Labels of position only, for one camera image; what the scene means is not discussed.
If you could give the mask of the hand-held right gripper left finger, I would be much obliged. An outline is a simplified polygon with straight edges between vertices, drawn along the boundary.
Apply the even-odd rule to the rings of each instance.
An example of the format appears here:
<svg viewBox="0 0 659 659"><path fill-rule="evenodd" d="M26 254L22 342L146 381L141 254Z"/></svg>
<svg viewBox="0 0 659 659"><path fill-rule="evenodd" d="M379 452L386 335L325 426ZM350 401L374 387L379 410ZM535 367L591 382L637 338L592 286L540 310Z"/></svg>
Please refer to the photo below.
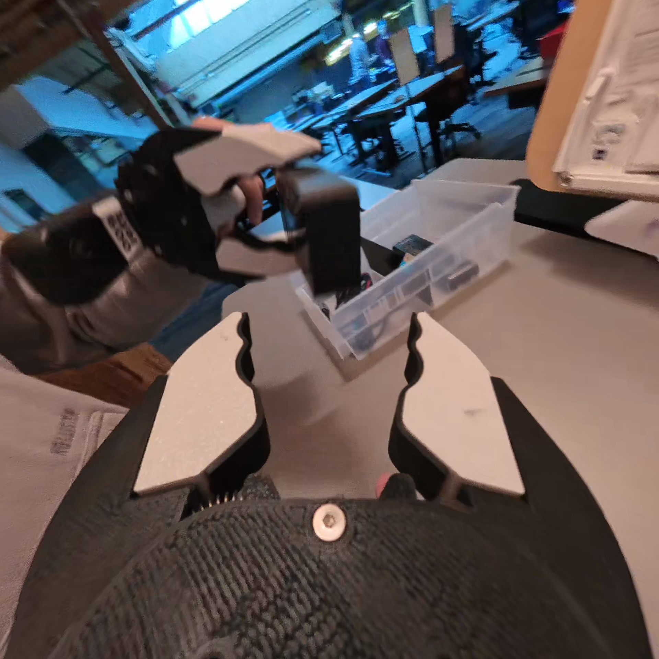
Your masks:
<svg viewBox="0 0 659 659"><path fill-rule="evenodd" d="M172 366L136 475L134 493L191 487L229 499L270 452L251 355L249 315L233 312Z"/></svg>

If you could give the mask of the dark background desk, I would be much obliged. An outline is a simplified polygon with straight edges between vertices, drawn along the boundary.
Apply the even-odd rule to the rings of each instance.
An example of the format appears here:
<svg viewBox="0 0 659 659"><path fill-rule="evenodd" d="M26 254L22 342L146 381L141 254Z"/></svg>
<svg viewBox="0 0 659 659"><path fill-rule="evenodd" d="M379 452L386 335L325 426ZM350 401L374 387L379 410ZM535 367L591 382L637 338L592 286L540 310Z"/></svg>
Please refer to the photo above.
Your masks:
<svg viewBox="0 0 659 659"><path fill-rule="evenodd" d="M483 98L504 97L511 111L531 108L537 112L552 67L553 61L545 60L540 56L535 57L488 88Z"/></svg>
<svg viewBox="0 0 659 659"><path fill-rule="evenodd" d="M342 147L341 138L339 137L339 127L347 125L361 111L380 101L396 85L397 81L394 79L375 85L345 100L327 113L301 120L292 129L316 138L319 141L322 140L325 134L331 134L334 137L339 156L342 157L345 155L345 152Z"/></svg>
<svg viewBox="0 0 659 659"><path fill-rule="evenodd" d="M353 121L383 123L385 118L400 109L424 104L434 163L441 167L446 160L441 139L457 132L457 128L449 128L449 120L468 103L468 83L465 65L452 67L444 72L413 80L376 102L370 109L359 112Z"/></svg>

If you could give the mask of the clear plastic box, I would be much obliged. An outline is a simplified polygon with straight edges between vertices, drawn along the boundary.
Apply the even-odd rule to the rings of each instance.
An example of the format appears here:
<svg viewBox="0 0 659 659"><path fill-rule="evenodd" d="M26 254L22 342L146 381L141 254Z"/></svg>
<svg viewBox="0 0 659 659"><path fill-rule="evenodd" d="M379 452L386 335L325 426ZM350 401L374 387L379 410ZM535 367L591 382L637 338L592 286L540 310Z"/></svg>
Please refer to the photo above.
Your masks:
<svg viewBox="0 0 659 659"><path fill-rule="evenodd" d="M402 332L413 314L433 312L509 258L518 186L415 181L362 213L362 284L314 297L295 287L316 338L335 360L364 360ZM392 247L410 234L434 243L403 267ZM443 278L471 259L480 276L456 292Z"/></svg>

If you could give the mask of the black board stand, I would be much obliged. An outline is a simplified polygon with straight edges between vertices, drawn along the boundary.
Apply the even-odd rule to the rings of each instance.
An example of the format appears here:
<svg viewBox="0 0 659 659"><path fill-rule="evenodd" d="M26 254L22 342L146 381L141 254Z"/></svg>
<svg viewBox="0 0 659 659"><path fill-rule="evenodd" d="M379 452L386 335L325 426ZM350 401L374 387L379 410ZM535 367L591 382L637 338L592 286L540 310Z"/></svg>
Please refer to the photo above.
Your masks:
<svg viewBox="0 0 659 659"><path fill-rule="evenodd" d="M597 239L587 233L586 224L623 203L609 198L548 192L527 178L518 178L510 185L520 188L514 214L517 223L587 241Z"/></svg>

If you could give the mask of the person's left forearm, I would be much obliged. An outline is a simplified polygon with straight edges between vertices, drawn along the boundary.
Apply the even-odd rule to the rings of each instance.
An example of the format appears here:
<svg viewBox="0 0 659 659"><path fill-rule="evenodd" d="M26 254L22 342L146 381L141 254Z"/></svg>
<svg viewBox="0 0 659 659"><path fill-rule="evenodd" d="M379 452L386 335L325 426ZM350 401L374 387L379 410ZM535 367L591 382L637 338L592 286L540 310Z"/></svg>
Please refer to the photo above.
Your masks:
<svg viewBox="0 0 659 659"><path fill-rule="evenodd" d="M97 298L47 301L1 247L1 356L27 375L79 368L153 339L210 281L145 251Z"/></svg>

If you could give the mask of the person's brown trousers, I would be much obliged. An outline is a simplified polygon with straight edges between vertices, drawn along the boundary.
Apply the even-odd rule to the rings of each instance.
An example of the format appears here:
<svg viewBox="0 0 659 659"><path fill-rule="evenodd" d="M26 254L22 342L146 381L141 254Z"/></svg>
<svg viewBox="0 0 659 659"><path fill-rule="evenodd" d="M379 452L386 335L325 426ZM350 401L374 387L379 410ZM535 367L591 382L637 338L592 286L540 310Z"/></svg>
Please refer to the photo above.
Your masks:
<svg viewBox="0 0 659 659"><path fill-rule="evenodd" d="M37 375L36 379L125 408L139 404L146 391L173 363L150 344L81 368Z"/></svg>

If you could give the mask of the black usb hub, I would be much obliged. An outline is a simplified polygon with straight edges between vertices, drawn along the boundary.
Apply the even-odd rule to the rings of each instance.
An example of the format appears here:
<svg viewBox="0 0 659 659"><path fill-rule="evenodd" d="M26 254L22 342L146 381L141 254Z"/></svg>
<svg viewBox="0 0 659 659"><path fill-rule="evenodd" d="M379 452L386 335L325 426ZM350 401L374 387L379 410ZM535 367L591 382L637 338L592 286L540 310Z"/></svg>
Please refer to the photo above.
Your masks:
<svg viewBox="0 0 659 659"><path fill-rule="evenodd" d="M315 166L276 171L279 210L298 267L314 297L361 278L360 198L349 181Z"/></svg>

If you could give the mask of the person's grey hoodie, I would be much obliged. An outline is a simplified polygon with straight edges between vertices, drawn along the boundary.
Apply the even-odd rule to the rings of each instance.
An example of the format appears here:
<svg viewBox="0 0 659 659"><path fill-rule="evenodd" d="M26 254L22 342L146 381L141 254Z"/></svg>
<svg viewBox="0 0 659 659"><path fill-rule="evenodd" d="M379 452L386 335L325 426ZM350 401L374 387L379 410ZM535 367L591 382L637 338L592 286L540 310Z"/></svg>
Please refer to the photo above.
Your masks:
<svg viewBox="0 0 659 659"><path fill-rule="evenodd" d="M127 411L25 375L1 358L1 657L47 525Z"/></svg>

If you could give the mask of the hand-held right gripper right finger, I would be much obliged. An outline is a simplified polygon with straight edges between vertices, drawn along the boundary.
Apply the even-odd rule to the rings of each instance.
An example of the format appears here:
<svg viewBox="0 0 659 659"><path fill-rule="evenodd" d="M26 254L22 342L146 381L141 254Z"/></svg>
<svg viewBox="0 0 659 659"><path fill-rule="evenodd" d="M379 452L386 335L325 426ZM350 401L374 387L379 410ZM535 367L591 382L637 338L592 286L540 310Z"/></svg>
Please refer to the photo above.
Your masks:
<svg viewBox="0 0 659 659"><path fill-rule="evenodd" d="M470 504L468 488L521 499L523 479L490 372L429 314L411 318L389 439L422 499Z"/></svg>

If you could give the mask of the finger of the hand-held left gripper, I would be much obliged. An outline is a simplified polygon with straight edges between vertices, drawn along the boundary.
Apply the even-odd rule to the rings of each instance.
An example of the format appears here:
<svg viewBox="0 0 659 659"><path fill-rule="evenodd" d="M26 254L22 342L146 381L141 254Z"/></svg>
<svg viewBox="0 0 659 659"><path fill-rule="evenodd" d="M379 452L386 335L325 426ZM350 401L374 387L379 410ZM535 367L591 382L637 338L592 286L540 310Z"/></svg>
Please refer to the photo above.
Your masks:
<svg viewBox="0 0 659 659"><path fill-rule="evenodd" d="M176 153L174 163L185 183L212 197L231 181L287 167L321 151L321 142L300 131L229 125L218 136Z"/></svg>
<svg viewBox="0 0 659 659"><path fill-rule="evenodd" d="M216 248L218 280L284 276L300 270L299 254L307 244L307 230L254 235L236 231L222 236Z"/></svg>

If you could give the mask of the small black blue box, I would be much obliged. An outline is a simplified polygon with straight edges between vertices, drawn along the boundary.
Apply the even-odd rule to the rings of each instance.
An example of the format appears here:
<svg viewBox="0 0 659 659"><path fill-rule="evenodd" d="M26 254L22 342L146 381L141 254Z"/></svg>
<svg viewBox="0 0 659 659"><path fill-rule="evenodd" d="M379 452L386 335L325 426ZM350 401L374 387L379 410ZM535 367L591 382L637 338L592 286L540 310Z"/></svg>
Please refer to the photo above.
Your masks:
<svg viewBox="0 0 659 659"><path fill-rule="evenodd" d="M398 267L413 261L418 255L433 247L434 243L416 234L410 234L392 247Z"/></svg>

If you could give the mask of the brown cardboard panel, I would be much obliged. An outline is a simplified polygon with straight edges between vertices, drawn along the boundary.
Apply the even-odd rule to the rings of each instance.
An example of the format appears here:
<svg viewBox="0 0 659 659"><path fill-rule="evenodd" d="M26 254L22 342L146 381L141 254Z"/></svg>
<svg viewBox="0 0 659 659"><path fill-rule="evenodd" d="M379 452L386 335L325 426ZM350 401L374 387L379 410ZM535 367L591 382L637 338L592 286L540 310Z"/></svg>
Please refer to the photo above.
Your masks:
<svg viewBox="0 0 659 659"><path fill-rule="evenodd" d="M444 61L454 55L455 35L451 2L440 4L433 10L433 42L438 61Z"/></svg>
<svg viewBox="0 0 659 659"><path fill-rule="evenodd" d="M390 35L388 40L395 70L401 86L407 86L420 76L416 53L407 28Z"/></svg>

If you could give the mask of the wooden beam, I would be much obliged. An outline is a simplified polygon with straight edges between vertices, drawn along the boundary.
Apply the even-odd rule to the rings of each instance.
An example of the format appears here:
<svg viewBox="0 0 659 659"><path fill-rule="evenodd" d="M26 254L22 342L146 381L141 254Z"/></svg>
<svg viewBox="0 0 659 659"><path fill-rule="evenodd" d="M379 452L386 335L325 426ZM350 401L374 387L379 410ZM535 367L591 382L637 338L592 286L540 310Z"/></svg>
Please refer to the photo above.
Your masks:
<svg viewBox="0 0 659 659"><path fill-rule="evenodd" d="M167 115L140 78L136 69L129 60L116 50L109 38L109 33L98 3L83 3L80 9L76 9L67 1L58 1L59 6L65 11L69 20L75 25L79 33L90 40L103 54L113 72L128 87L144 113L153 121L159 129L171 127Z"/></svg>

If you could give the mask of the white printed sheet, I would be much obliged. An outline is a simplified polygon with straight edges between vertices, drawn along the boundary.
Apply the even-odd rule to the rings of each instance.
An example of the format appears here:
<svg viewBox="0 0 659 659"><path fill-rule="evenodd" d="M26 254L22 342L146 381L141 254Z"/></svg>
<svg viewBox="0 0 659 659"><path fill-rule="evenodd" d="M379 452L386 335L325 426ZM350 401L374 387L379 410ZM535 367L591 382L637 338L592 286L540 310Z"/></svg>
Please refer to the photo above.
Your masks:
<svg viewBox="0 0 659 659"><path fill-rule="evenodd" d="M568 190L658 201L658 2L613 1L553 172Z"/></svg>

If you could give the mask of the white paper sheet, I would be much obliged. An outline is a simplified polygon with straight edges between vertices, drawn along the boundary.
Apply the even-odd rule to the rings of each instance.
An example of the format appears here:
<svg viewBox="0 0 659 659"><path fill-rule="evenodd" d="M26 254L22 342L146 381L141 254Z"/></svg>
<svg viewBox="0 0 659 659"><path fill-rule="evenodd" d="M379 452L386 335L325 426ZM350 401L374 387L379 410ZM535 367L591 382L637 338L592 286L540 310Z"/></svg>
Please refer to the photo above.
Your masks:
<svg viewBox="0 0 659 659"><path fill-rule="evenodd" d="M623 202L590 219L585 231L593 238L658 259L657 202Z"/></svg>

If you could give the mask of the black cylindrical adapter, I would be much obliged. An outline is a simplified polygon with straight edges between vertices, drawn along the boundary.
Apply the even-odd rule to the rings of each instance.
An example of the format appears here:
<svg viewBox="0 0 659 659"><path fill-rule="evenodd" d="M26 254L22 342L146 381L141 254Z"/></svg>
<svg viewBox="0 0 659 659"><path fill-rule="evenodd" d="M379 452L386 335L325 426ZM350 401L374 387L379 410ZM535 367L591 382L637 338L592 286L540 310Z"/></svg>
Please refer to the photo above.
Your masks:
<svg viewBox="0 0 659 659"><path fill-rule="evenodd" d="M443 278L443 288L447 292L456 292L467 286L480 276L480 267L477 262L467 259L461 262L456 269Z"/></svg>

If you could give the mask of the person's left hand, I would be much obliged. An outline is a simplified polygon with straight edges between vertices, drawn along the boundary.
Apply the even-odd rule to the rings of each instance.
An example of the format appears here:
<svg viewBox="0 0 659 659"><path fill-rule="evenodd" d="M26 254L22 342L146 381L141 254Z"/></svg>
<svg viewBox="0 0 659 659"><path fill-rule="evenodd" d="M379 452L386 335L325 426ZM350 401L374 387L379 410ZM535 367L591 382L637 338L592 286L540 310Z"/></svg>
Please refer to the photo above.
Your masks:
<svg viewBox="0 0 659 659"><path fill-rule="evenodd" d="M192 121L192 127L221 131L234 124L225 119L219 119L210 116L200 116ZM246 216L253 226L257 226L263 221L263 201L265 184L259 175L244 176L238 179L236 184L242 191L245 199Z"/></svg>

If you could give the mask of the black office chair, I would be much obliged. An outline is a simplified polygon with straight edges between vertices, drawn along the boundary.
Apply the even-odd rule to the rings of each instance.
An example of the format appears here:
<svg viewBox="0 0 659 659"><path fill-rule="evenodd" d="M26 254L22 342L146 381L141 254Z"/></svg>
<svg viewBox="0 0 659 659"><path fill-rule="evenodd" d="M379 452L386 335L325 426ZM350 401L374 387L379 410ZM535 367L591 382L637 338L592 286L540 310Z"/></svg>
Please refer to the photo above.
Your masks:
<svg viewBox="0 0 659 659"><path fill-rule="evenodd" d="M476 32L470 32L463 24L453 24L453 37L455 47L455 58L460 62L466 73L466 79L470 90L491 87L496 84L493 79L486 79L484 67L496 55L497 51L488 51L478 37Z"/></svg>

